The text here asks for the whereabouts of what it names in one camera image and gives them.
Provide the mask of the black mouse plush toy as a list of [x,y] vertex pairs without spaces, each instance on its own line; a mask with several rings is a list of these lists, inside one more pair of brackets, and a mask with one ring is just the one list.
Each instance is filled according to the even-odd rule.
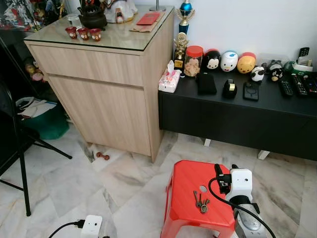
[[218,68],[220,63],[220,52],[217,49],[210,49],[206,52],[203,57],[203,65],[202,68],[204,70],[214,70]]

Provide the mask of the black low sideboard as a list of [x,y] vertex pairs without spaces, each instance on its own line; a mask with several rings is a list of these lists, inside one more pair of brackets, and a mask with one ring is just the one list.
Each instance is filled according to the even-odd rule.
[[[158,93],[160,128],[214,141],[317,161],[317,99],[283,97],[275,82],[265,78],[258,101],[244,100],[250,77],[213,71],[217,93],[198,95],[197,80],[184,77],[174,93]],[[233,79],[235,98],[223,98]]]

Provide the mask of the clear jar red lid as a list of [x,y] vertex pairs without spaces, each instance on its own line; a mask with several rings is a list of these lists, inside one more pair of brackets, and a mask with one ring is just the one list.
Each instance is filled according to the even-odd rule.
[[200,64],[204,56],[204,48],[202,46],[188,46],[185,52],[185,60],[183,66],[184,75],[188,77],[196,77],[200,72]]

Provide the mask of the black pouch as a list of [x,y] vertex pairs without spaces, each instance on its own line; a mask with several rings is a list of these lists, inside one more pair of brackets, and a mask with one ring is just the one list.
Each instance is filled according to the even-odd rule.
[[215,95],[217,93],[212,73],[202,72],[197,75],[198,95]]

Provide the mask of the small gold trophy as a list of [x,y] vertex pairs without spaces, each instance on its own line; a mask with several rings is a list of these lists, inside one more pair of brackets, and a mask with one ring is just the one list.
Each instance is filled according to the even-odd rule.
[[188,39],[186,33],[179,32],[179,34],[176,36],[176,39],[174,39],[173,62],[175,69],[183,70],[187,45]]

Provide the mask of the black tape dispenser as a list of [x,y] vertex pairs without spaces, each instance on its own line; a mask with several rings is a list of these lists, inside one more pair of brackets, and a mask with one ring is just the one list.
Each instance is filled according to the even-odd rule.
[[237,92],[238,89],[235,81],[233,79],[227,79],[223,86],[222,97],[232,99],[236,97]]

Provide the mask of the black remote control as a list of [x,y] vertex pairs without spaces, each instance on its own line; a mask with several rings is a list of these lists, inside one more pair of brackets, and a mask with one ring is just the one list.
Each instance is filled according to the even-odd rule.
[[292,73],[291,81],[298,96],[305,97],[308,95],[307,88],[304,85],[303,77],[297,75],[296,73]]
[[288,79],[280,78],[278,84],[283,97],[292,97],[294,95],[292,83]]

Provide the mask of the green tray with cordless phone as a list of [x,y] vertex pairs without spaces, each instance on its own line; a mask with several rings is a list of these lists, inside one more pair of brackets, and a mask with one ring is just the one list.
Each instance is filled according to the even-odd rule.
[[297,75],[310,74],[313,71],[313,60],[310,58],[310,48],[301,48],[296,60],[290,60],[285,64],[285,70]]

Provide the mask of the pink tissue box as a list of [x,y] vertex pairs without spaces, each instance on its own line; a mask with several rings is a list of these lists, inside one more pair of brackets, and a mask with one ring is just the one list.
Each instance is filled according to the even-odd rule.
[[175,68],[175,64],[172,60],[168,62],[167,68],[159,80],[158,90],[162,92],[174,93],[181,77],[181,73],[181,70]]

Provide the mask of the small black animal figure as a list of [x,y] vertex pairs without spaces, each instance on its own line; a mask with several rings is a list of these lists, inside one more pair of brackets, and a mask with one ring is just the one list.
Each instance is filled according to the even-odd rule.
[[269,72],[271,73],[271,81],[277,82],[283,78],[283,66],[278,62],[272,62],[269,66]]

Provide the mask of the small red cup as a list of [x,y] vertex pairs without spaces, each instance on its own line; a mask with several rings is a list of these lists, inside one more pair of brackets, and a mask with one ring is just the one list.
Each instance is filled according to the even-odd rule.
[[77,28],[75,26],[66,27],[65,31],[70,39],[77,39]]
[[91,38],[89,34],[89,29],[86,27],[77,29],[77,36],[81,38],[83,41],[88,41]]
[[89,36],[95,42],[99,42],[102,39],[102,30],[101,29],[90,29]]

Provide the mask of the bunch of keys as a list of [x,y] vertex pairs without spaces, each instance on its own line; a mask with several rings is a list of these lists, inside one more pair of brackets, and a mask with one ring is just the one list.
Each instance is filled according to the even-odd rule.
[[193,195],[196,199],[196,206],[199,208],[201,214],[205,214],[208,212],[208,204],[210,202],[209,199],[203,199],[202,194],[197,191],[193,191]]

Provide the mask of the white duck plush toy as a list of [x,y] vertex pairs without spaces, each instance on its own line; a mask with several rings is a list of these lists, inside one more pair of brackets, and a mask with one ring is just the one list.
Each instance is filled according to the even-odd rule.
[[231,72],[235,69],[239,55],[235,51],[226,51],[220,57],[219,68],[224,72]]

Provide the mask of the black incense burner pot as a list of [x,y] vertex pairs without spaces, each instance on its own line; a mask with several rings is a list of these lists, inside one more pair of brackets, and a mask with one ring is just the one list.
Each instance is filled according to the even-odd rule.
[[79,0],[81,5],[77,7],[79,20],[88,29],[105,30],[108,25],[105,18],[104,2],[102,0]]

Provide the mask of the blue and gold trophy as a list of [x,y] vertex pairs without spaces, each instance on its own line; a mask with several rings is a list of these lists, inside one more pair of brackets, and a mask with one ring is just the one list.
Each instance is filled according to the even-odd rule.
[[177,12],[177,16],[179,18],[179,33],[188,34],[190,21],[192,20],[194,15],[195,10],[193,9],[191,0],[183,0]]

